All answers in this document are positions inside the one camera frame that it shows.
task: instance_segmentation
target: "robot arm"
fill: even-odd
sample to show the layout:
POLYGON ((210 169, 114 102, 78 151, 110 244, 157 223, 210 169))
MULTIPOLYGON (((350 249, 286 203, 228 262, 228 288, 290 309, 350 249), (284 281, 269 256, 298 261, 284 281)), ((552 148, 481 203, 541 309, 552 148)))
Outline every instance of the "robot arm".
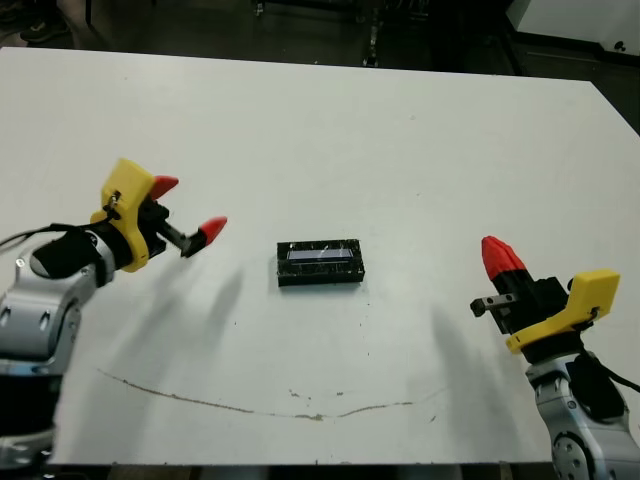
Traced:
POLYGON ((136 271, 162 253, 166 243, 160 237, 190 257, 226 224, 226 218, 215 218, 189 237, 175 230, 157 199, 176 184, 120 160, 94 223, 52 225, 66 233, 16 260, 15 283, 0 301, 0 472, 38 468, 51 455, 63 375, 81 308, 95 291, 116 270, 136 271))
POLYGON ((580 334, 609 313, 619 275, 581 273, 570 295, 555 277, 534 281, 511 247, 482 241, 484 264, 500 295, 471 303, 476 317, 490 311, 507 346, 531 364, 527 379, 551 437, 551 458, 560 479, 637 480, 640 448, 629 432, 629 410, 613 374, 580 334))

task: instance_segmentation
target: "red gripper fingertip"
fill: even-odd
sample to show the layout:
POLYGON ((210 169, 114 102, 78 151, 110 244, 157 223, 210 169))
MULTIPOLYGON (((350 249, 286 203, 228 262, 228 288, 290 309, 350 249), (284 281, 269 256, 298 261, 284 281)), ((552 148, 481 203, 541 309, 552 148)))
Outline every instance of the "red gripper fingertip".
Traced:
POLYGON ((178 179, 176 177, 168 177, 166 175, 156 175, 156 181, 151 187, 151 192, 149 195, 151 196, 151 200, 155 201, 159 199, 162 195, 167 193, 173 187, 178 184, 178 179))
POLYGON ((489 280, 493 280, 502 272, 527 269, 513 249, 496 237, 482 239, 482 261, 489 280))
POLYGON ((207 243, 205 245, 213 242, 226 224, 227 217, 216 217, 200 225, 199 230, 207 237, 207 243))

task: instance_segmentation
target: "dark floor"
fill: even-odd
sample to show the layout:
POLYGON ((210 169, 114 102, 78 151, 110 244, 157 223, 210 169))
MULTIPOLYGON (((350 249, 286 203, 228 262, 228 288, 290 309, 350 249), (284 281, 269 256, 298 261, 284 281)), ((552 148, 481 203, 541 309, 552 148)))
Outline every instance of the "dark floor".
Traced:
MULTIPOLYGON (((92 27, 84 21, 85 0, 58 0, 58 5, 72 34, 41 47, 360 66, 370 31, 368 21, 357 23, 352 14, 275 4, 256 18, 250 0, 158 0, 155 7, 151 0, 93 0, 92 27)), ((26 46, 15 33, 19 28, 0 30, 0 46, 26 46)), ((424 25, 387 21, 378 41, 379 68, 442 69, 429 42, 455 44, 451 40, 434 41, 424 25)), ((530 76, 591 81, 640 133, 640 68, 602 62, 575 49, 513 38, 509 43, 511 59, 494 28, 467 28, 453 70, 513 75, 515 60, 530 76)))

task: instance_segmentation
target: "display screen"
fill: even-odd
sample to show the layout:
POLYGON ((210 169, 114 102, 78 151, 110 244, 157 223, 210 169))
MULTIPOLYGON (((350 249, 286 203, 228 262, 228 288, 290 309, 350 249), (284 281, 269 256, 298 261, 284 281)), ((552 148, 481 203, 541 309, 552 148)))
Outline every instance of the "display screen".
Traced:
POLYGON ((306 261, 340 261, 353 258, 350 248, 325 248, 322 250, 290 250, 287 254, 289 260, 306 261))

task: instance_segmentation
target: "white wall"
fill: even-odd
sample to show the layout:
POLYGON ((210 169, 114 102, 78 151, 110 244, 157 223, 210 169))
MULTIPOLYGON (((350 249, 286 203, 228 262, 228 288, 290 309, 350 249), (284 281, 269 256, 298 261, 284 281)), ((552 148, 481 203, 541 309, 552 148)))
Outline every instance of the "white wall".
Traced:
POLYGON ((600 43, 640 55, 640 0, 515 0, 507 12, 519 32, 600 43))

